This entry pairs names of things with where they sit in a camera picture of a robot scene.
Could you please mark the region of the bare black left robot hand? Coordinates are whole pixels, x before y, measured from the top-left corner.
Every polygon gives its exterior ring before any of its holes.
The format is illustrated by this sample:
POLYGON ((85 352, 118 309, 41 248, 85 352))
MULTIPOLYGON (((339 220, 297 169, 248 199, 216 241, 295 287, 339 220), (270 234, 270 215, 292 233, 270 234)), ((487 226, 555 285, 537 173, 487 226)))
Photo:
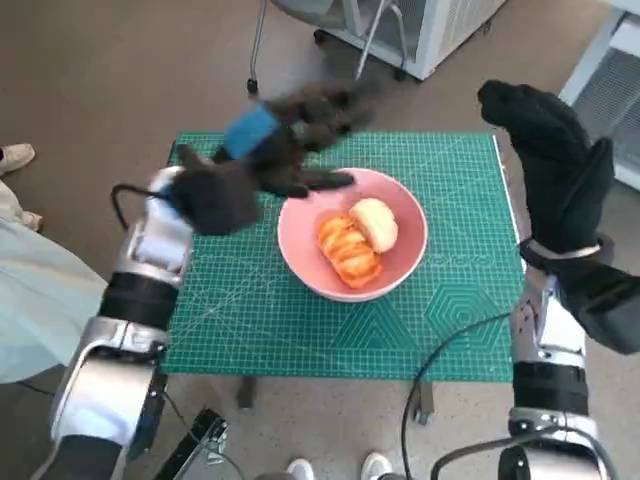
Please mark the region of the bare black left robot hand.
POLYGON ((371 84, 350 82, 306 86, 262 100, 227 128, 212 160, 240 162, 259 190, 279 197, 348 187, 354 183, 350 174, 307 167, 305 161, 365 126, 376 92, 371 84))

